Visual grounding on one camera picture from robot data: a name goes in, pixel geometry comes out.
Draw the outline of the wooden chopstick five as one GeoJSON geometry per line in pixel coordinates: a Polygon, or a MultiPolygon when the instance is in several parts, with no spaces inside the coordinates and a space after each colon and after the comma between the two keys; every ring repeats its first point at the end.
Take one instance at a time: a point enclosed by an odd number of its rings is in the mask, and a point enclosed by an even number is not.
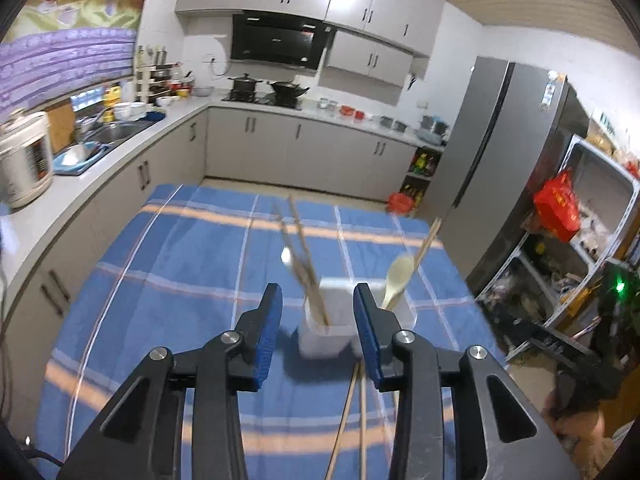
{"type": "Polygon", "coordinates": [[[367,377],[363,367],[359,373],[359,479],[367,479],[367,377]]]}

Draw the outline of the wooden chopstick four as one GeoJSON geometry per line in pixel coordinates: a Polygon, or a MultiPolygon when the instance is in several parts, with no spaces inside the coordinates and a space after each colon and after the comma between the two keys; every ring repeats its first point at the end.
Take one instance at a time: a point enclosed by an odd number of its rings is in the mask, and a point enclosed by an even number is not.
{"type": "Polygon", "coordinates": [[[346,399],[343,405],[342,414],[340,423],[338,424],[337,432],[335,435],[334,443],[332,446],[330,459],[328,466],[326,467],[326,474],[324,475],[324,480],[332,480],[335,470],[335,465],[337,462],[338,454],[340,454],[340,449],[342,445],[342,440],[345,432],[345,428],[347,425],[347,419],[350,412],[350,408],[352,407],[352,398],[354,397],[354,391],[357,383],[357,379],[360,374],[360,362],[357,362],[352,369],[352,377],[350,378],[346,399]]]}

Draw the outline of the cream plastic rice spoon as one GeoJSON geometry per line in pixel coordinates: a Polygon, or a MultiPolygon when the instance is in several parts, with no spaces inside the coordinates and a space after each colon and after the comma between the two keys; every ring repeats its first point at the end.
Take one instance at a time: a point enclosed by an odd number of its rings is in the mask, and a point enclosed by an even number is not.
{"type": "Polygon", "coordinates": [[[394,260],[386,274],[382,309],[393,310],[400,297],[404,294],[414,270],[416,270],[414,257],[408,252],[399,255],[394,260]]]}

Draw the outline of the wooden chopstick two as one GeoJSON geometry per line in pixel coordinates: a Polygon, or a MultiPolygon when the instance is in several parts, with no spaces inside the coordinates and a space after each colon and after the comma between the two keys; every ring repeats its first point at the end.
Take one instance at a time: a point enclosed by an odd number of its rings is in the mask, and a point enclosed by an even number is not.
{"type": "Polygon", "coordinates": [[[419,250],[416,252],[413,258],[413,271],[416,272],[419,269],[419,266],[433,245],[440,228],[442,227],[442,219],[436,217],[431,224],[430,230],[428,231],[427,237],[424,238],[419,250]]]}

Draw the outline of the wooden chopstick one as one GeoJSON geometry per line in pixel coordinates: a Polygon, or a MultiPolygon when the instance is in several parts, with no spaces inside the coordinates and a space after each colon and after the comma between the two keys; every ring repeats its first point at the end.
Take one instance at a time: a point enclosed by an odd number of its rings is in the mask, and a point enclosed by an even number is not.
{"type": "MultiPolygon", "coordinates": [[[[288,247],[288,248],[290,248],[291,250],[294,250],[294,254],[295,254],[296,256],[301,256],[301,255],[303,255],[303,251],[302,251],[302,248],[300,248],[300,245],[299,245],[300,252],[298,252],[298,251],[295,249],[295,244],[294,244],[294,242],[293,242],[293,239],[292,239],[292,235],[291,235],[291,233],[290,233],[290,230],[288,229],[288,224],[285,222],[284,217],[282,216],[281,211],[280,211],[280,208],[279,208],[278,206],[274,206],[274,216],[276,217],[277,224],[278,224],[278,227],[279,227],[279,229],[280,229],[280,233],[281,233],[281,235],[282,235],[282,240],[283,240],[284,247],[288,247]]],[[[291,271],[292,271],[292,273],[294,274],[294,276],[296,277],[296,280],[299,282],[299,285],[300,285],[300,286],[302,286],[302,287],[304,288],[304,286],[303,286],[303,284],[302,284],[302,280],[301,280],[301,279],[300,279],[300,277],[297,275],[297,271],[298,271],[298,269],[294,269],[294,268],[293,268],[293,266],[292,266],[291,271]]],[[[309,298],[308,298],[308,296],[307,296],[307,292],[306,292],[306,290],[305,290],[305,294],[306,294],[306,297],[307,297],[308,302],[309,302],[309,298]]],[[[314,310],[314,307],[313,307],[313,306],[311,306],[311,305],[309,305],[309,309],[311,310],[312,316],[316,319],[316,321],[322,325],[321,321],[319,320],[319,318],[318,318],[318,316],[317,316],[317,311],[316,311],[316,310],[314,310]]]]}

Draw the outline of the wooden chopstick seven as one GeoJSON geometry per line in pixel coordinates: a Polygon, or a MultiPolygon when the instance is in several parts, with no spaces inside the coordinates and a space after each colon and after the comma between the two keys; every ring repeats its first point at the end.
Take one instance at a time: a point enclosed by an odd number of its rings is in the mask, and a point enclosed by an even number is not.
{"type": "Polygon", "coordinates": [[[303,255],[296,256],[294,250],[292,252],[293,268],[298,269],[297,275],[302,280],[304,289],[307,292],[309,298],[309,304],[317,311],[317,316],[323,326],[329,326],[330,317],[326,310],[326,305],[320,292],[320,281],[316,270],[314,270],[314,263],[312,262],[311,252],[307,244],[303,222],[299,217],[299,213],[296,206],[296,200],[293,195],[288,196],[288,206],[292,214],[294,226],[296,229],[296,235],[298,237],[300,248],[302,248],[303,255]]]}

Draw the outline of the stainless kitchen sink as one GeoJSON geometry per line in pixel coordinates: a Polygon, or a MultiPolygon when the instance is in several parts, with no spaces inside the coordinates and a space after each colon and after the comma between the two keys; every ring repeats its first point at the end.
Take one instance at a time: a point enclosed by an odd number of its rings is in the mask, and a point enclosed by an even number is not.
{"type": "Polygon", "coordinates": [[[87,132],[82,138],[82,143],[96,142],[108,146],[116,146],[122,144],[136,136],[143,130],[150,128],[154,122],[148,120],[137,120],[136,122],[109,122],[100,125],[87,132]]]}

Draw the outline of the blue plaid tablecloth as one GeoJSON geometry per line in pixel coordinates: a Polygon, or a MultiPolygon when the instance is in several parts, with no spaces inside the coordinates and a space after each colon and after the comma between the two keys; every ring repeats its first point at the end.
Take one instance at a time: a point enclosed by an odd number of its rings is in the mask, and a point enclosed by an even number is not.
{"type": "MultiPolygon", "coordinates": [[[[159,186],[100,259],[53,346],[36,426],[43,451],[65,458],[129,373],[153,348],[196,349],[283,292],[277,347],[265,385],[239,398],[253,479],[326,474],[354,356],[307,360],[298,350],[303,289],[281,261],[274,206],[286,200],[201,186],[159,186]]],[[[320,276],[376,281],[416,250],[424,222],[345,206],[296,203],[320,276]]],[[[367,478],[388,474],[394,400],[367,384],[367,478]]],[[[333,478],[359,477],[359,386],[333,478]]]]}

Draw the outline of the grey lower cabinets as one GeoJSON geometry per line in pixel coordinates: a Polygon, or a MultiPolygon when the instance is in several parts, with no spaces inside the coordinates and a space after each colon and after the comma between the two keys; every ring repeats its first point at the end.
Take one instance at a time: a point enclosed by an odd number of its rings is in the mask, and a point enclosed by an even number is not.
{"type": "Polygon", "coordinates": [[[35,417],[55,336],[106,248],[157,185],[225,178],[385,200],[420,142],[411,134],[269,110],[189,104],[1,221],[9,278],[6,414],[35,417]]]}

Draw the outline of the grey cabinets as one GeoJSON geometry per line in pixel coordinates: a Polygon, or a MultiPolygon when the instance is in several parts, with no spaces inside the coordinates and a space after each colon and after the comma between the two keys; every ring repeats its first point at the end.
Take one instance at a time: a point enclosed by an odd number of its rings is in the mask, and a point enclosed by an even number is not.
{"type": "Polygon", "coordinates": [[[262,11],[338,28],[330,66],[400,87],[415,58],[429,58],[445,0],[177,0],[179,13],[262,11]]]}
{"type": "Polygon", "coordinates": [[[189,104],[1,221],[9,278],[6,414],[35,417],[55,336],[106,248],[157,185],[225,178],[385,200],[420,142],[411,134],[269,110],[189,104]]]}

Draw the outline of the red waste bin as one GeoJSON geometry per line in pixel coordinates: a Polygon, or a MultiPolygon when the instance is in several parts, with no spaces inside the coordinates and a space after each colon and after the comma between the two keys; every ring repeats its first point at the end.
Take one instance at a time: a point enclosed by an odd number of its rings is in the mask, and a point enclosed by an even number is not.
{"type": "Polygon", "coordinates": [[[387,201],[386,211],[389,214],[408,216],[414,208],[414,199],[401,192],[393,193],[387,201]]]}

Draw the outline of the white rice cooker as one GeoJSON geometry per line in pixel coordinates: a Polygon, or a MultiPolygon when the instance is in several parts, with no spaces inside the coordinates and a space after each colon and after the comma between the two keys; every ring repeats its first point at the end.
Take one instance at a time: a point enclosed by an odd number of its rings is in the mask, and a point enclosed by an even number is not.
{"type": "Polygon", "coordinates": [[[1,200],[12,210],[23,208],[46,192],[52,179],[49,117],[17,108],[1,125],[1,200]]]}

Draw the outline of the black cooking pot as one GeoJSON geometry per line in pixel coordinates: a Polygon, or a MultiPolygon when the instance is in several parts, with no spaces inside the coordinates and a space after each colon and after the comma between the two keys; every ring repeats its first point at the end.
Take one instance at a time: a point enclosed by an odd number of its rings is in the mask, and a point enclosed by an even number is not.
{"type": "Polygon", "coordinates": [[[242,76],[230,77],[232,88],[229,92],[229,100],[234,102],[254,102],[256,99],[257,85],[262,81],[244,73],[242,76]]]}

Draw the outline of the landscape window blind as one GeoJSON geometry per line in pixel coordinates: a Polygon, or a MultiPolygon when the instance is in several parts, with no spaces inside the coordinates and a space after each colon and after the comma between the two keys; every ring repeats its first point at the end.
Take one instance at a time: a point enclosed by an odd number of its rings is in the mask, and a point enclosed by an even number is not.
{"type": "Polygon", "coordinates": [[[1,40],[1,119],[128,77],[145,0],[27,0],[1,40]]]}

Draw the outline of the black range hood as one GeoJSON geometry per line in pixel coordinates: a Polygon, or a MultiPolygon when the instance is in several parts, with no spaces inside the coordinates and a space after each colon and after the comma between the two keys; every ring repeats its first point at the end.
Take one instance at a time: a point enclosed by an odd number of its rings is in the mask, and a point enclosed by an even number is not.
{"type": "Polygon", "coordinates": [[[313,18],[268,12],[232,15],[230,58],[318,70],[333,28],[313,18]]]}

